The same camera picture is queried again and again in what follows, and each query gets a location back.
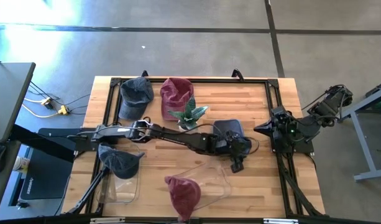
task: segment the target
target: maroon cap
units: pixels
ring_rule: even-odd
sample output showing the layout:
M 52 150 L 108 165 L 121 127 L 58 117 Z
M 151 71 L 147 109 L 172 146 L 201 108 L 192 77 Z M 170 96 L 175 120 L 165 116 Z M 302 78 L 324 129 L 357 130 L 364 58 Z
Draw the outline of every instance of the maroon cap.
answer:
M 179 214 L 179 221 L 187 221 L 201 198 L 200 186 L 186 178 L 165 177 L 170 190 L 171 203 Z
M 193 85 L 185 78 L 168 78 L 161 90 L 161 113 L 164 120 L 177 121 L 168 111 L 185 111 L 186 103 L 194 94 Z

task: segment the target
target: wooden table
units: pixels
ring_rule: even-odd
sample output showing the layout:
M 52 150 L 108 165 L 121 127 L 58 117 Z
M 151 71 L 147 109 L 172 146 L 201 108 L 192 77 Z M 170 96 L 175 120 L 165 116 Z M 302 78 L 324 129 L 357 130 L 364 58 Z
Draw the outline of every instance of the wooden table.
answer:
M 95 77 L 83 127 L 94 128 L 103 122 L 110 80 L 111 77 Z M 302 116 L 295 80 L 293 78 L 279 78 L 278 82 L 283 105 L 287 110 L 292 111 L 294 116 Z M 150 116 L 153 123 L 177 129 L 175 122 L 164 121 L 161 117 L 160 87 L 161 83 L 153 83 L 155 97 L 148 105 L 144 116 Z M 217 119 L 239 119 L 246 136 L 258 139 L 260 148 L 245 159 L 243 171 L 233 174 L 230 168 L 227 168 L 226 173 L 232 186 L 231 195 L 195 211 L 193 216 L 285 217 L 277 162 L 271 152 L 270 139 L 253 131 L 255 126 L 269 119 L 264 86 L 259 84 L 195 83 L 194 89 L 197 105 L 209 106 L 206 114 L 199 120 L 199 124 L 213 123 Z M 116 98 L 113 99 L 109 123 L 112 122 Z M 120 122 L 123 125 L 130 124 L 128 121 Z M 204 126 L 199 131 L 211 132 L 211 127 Z M 140 150 L 146 152 L 140 168 L 139 198 L 127 205 L 107 203 L 104 206 L 103 215 L 177 217 L 177 213 L 170 202 L 164 177 L 180 174 L 194 168 L 207 162 L 210 157 L 196 154 L 184 146 L 161 140 L 152 140 L 147 144 L 138 144 L 138 146 Z M 74 162 L 63 204 L 63 212 L 71 209 L 88 188 L 91 182 L 94 158 L 95 152 L 86 152 Z M 318 179 L 312 161 L 303 154 L 295 154 L 293 159 L 301 190 L 316 209 L 324 213 Z M 289 194 L 291 207 L 295 210 L 293 192 L 289 190 Z

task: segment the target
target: succulent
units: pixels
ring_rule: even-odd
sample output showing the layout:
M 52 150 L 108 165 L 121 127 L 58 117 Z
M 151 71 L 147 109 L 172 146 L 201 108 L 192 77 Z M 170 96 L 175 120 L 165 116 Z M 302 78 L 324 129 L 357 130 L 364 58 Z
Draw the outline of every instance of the succulent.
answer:
M 190 130 L 196 127 L 196 122 L 205 114 L 208 106 L 196 107 L 195 96 L 191 96 L 186 103 L 185 112 L 182 111 L 168 111 L 170 115 L 179 119 L 178 125 L 183 129 Z

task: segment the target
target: transparent tray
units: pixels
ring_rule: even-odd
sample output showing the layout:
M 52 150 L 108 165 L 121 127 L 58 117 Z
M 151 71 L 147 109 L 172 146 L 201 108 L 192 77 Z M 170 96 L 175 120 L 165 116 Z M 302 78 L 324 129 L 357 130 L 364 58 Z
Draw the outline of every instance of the transparent tray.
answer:
M 140 154 L 139 148 L 134 144 L 118 144 L 113 147 L 131 154 Z M 140 169 L 130 179 L 120 179 L 110 172 L 99 184 L 96 199 L 99 203 L 131 203 L 139 197 L 139 187 Z
M 200 186 L 201 198 L 194 210 L 217 202 L 231 194 L 232 187 L 219 161 L 210 160 L 207 164 L 174 175 L 174 177 L 193 180 Z

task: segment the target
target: gray floor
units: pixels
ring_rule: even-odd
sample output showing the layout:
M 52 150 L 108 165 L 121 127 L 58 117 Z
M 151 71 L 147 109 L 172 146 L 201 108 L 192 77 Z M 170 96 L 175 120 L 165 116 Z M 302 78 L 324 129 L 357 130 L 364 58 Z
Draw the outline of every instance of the gray floor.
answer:
M 0 3 L 0 22 L 269 28 L 263 0 L 28 2 Z M 270 2 L 278 29 L 381 30 L 381 0 Z M 302 105 L 338 83 L 351 89 L 357 102 L 381 83 L 381 35 L 278 35 L 278 43 L 285 76 L 296 79 Z M 140 75 L 147 70 L 150 75 L 226 77 L 238 68 L 245 77 L 277 77 L 270 34 L 41 32 L 12 26 L 0 30 L 0 60 L 35 62 L 33 82 L 64 102 L 89 93 L 95 75 Z M 29 106 L 39 114 L 50 113 Z M 82 121 L 83 116 L 38 119 L 26 110 L 17 119 L 33 131 L 74 128 Z M 354 174 L 368 167 L 350 121 L 324 129 L 313 143 L 326 213 L 381 222 L 381 179 L 353 181 Z M 51 215 L 57 207 L 58 200 L 36 201 L 17 212 L 0 209 L 0 218 Z

